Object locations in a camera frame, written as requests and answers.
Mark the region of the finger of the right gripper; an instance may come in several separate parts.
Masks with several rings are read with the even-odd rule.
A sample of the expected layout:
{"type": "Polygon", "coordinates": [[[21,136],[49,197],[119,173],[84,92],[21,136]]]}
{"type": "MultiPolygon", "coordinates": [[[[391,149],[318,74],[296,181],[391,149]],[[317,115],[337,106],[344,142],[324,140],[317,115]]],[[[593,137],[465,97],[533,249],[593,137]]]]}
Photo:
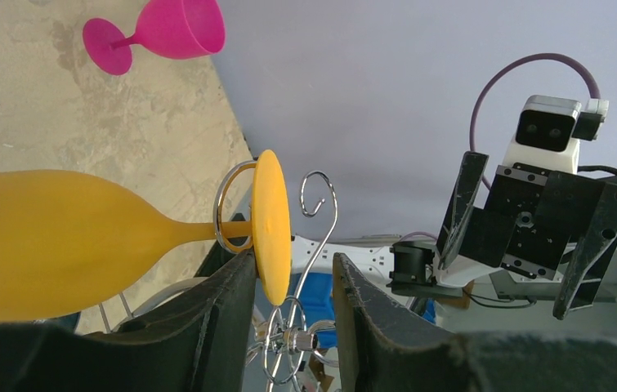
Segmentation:
{"type": "Polygon", "coordinates": [[[463,155],[436,240],[438,270],[447,270],[459,254],[488,158],[486,154],[472,151],[463,155]]]}
{"type": "Polygon", "coordinates": [[[593,305],[616,247],[617,184],[606,183],[566,267],[552,310],[554,318],[563,320],[568,313],[593,305]]]}

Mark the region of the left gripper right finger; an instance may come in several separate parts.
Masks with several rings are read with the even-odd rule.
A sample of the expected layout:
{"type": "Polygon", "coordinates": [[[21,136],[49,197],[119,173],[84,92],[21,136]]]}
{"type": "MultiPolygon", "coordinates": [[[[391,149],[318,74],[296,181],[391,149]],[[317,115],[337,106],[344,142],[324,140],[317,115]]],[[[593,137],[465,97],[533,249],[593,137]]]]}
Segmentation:
{"type": "Polygon", "coordinates": [[[617,333],[454,333],[333,257],[345,391],[617,391],[617,333]]]}

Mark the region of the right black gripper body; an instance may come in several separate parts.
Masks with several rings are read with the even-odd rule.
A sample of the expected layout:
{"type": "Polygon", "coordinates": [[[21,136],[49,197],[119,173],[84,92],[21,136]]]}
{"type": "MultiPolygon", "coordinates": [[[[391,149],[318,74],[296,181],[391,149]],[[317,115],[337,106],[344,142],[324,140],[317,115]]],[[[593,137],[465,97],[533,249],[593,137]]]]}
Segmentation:
{"type": "Polygon", "coordinates": [[[459,255],[527,278],[552,278],[568,261],[566,247],[587,234],[604,196],[617,207],[617,175],[500,166],[485,205],[469,217],[459,255]]]}

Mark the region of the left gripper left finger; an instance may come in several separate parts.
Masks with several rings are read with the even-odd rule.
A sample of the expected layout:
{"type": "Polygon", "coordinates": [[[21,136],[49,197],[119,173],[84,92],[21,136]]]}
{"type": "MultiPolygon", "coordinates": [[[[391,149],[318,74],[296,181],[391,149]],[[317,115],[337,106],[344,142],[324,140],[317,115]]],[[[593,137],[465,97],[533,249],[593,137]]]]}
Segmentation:
{"type": "Polygon", "coordinates": [[[246,251],[110,334],[0,324],[0,391],[239,391],[256,281],[246,251]]]}

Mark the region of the orange wine glass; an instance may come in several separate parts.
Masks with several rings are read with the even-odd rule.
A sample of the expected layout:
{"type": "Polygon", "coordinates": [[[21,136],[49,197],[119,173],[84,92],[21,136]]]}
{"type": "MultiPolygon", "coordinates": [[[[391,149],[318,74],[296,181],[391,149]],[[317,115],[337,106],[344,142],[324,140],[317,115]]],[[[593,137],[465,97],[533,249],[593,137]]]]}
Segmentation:
{"type": "Polygon", "coordinates": [[[173,220],[131,190],[76,171],[0,172],[0,323],[73,314],[118,295],[185,243],[249,238],[266,298],[288,292],[292,235],[274,152],[255,162],[248,221],[173,220]]]}

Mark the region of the pink wine glass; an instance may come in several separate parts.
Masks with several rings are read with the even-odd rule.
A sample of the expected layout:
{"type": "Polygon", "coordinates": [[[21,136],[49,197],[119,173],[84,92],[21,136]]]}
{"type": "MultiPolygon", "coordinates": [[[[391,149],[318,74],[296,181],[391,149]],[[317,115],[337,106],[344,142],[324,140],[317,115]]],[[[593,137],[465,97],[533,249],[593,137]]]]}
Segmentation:
{"type": "Polygon", "coordinates": [[[155,0],[142,8],[131,36],[108,20],[92,18],[82,38],[95,65],[120,76],[132,67],[133,45],[172,60],[210,56],[224,48],[226,27],[216,1],[155,0]]]}

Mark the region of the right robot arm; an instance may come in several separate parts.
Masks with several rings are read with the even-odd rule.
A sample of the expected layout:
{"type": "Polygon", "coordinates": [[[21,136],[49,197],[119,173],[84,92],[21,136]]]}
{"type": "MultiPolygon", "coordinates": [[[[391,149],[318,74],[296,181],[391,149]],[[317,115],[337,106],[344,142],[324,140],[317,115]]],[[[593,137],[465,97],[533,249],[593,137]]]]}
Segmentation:
{"type": "Polygon", "coordinates": [[[483,207],[473,198],[487,156],[468,152],[440,232],[432,242],[401,238],[392,245],[321,244],[295,236],[292,272],[309,277],[300,294],[312,319],[334,316],[327,277],[336,253],[397,296],[458,299],[479,278],[520,275],[525,284],[502,299],[552,301],[552,314],[569,313],[603,300],[601,285],[617,249],[617,174],[590,178],[513,163],[499,166],[483,207]]]}

